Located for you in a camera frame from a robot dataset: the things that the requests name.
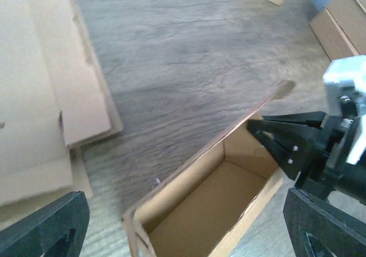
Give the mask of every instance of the wood grain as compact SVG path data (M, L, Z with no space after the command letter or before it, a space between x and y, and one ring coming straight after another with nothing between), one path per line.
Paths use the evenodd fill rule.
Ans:
M329 65L308 0L78 0L123 134L83 148L94 190L82 256L129 256L122 213L266 89L293 79L268 114L326 110ZM292 256L282 207L267 205L233 256Z

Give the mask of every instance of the gray wood surface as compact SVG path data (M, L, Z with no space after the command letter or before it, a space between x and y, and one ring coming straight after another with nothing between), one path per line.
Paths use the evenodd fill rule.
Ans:
M122 134L83 149L94 191L82 256L129 256L122 213L283 78L266 114L326 110L329 65L308 0L78 0ZM293 256L288 180L232 256Z

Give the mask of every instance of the robotic hand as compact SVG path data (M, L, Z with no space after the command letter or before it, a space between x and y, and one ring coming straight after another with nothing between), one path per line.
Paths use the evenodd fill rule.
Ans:
M366 204L366 56L333 61L323 82L329 114L263 117L247 129L295 181L284 216L296 255L366 256L366 224L327 201L338 190Z

